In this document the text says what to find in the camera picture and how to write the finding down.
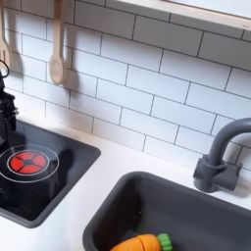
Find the red burner light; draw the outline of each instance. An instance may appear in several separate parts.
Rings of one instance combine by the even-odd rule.
[[[47,161],[44,155],[33,152],[24,151],[12,156],[9,161],[10,168],[18,174],[33,175],[41,172],[46,168]]]

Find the wooden utensil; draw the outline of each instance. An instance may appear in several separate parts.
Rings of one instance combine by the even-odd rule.
[[[66,78],[66,61],[63,56],[64,21],[67,0],[54,0],[54,45],[50,60],[50,76],[55,84],[61,84]]]
[[[4,33],[4,0],[0,0],[0,60],[10,68],[12,51],[5,39]],[[0,64],[0,69],[6,69],[4,64]]]

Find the gray faucet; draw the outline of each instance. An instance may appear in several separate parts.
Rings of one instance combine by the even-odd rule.
[[[235,189],[241,166],[236,170],[228,168],[223,156],[229,142],[246,132],[251,132],[251,118],[234,121],[218,132],[209,154],[199,159],[193,175],[194,185],[199,190],[212,193],[220,188],[230,191]]]

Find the toy kitchen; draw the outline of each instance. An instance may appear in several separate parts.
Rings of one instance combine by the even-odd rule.
[[[1,250],[251,249],[251,5],[200,2],[0,0]]]

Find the wall shelf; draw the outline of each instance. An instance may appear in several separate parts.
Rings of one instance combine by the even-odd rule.
[[[164,0],[117,0],[120,2],[151,8],[167,13],[174,13],[194,19],[213,22],[221,25],[229,25],[242,29],[251,30],[251,19],[239,16],[214,12]]]

